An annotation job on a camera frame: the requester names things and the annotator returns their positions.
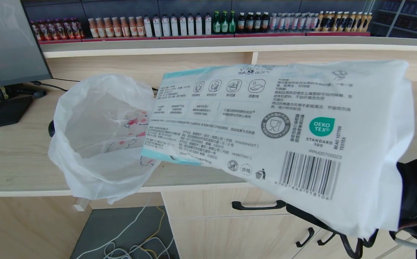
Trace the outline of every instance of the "teal label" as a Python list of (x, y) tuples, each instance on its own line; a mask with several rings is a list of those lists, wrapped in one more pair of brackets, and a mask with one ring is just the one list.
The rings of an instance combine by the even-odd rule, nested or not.
[(330, 135), (330, 133), (333, 131), (334, 126), (335, 119), (327, 117), (318, 117), (313, 119), (311, 123), (309, 123), (309, 129), (311, 130), (312, 134), (319, 137), (325, 137)]

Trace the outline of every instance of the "barcode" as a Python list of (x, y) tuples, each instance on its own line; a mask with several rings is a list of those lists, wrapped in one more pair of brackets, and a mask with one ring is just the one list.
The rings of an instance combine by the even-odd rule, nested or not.
[(341, 162), (287, 151), (280, 184), (331, 200)]

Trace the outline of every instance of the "plastic bag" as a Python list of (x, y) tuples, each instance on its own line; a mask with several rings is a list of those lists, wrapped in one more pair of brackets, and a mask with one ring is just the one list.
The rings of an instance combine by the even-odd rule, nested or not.
[(347, 61), (165, 74), (141, 154), (222, 169), (348, 236), (394, 231), (396, 162), (414, 133), (407, 67)]
[(154, 102), (150, 86), (115, 74), (87, 78), (59, 98), (49, 157), (73, 196), (112, 203), (144, 184), (160, 163), (141, 156)]

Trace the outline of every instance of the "computer screen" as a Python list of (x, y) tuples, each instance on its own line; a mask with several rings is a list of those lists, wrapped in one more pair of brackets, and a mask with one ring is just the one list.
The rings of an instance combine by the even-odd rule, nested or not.
[(51, 78), (19, 0), (0, 0), (0, 86)]

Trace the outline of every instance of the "floor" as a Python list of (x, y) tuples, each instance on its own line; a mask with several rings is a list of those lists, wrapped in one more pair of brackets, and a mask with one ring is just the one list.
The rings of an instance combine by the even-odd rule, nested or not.
[[(111, 239), (118, 236), (128, 224), (135, 220), (136, 215), (141, 209), (142, 208), (121, 208), (93, 210), (77, 241), (76, 247), (72, 252), (71, 259), (76, 259), (83, 252), (95, 249), (111, 241)], [(133, 245), (141, 244), (158, 230), (161, 216), (162, 212), (156, 207), (145, 208), (138, 220), (115, 240), (116, 247), (128, 251)], [(156, 236), (162, 240), (165, 246), (168, 246), (172, 240), (172, 231), (168, 222), (167, 213), (162, 220), (160, 231)], [(164, 247), (158, 240), (149, 241), (149, 243), (144, 245), (144, 248), (153, 250), (157, 255), (164, 251)], [(108, 247), (107, 253), (111, 250), (112, 245)], [(175, 242), (172, 243), (168, 251), (171, 259), (179, 259)], [(149, 253), (152, 255), (152, 258), (155, 259), (154, 254), (152, 252)], [(123, 252), (117, 252), (112, 256), (122, 255), (124, 255)], [(167, 254), (165, 253), (164, 255), (159, 257), (159, 259), (167, 259)], [(101, 249), (83, 255), (81, 259), (103, 259), (104, 256), (104, 247), (102, 247)], [(149, 259), (149, 256), (145, 252), (137, 249), (133, 252), (132, 258)]]

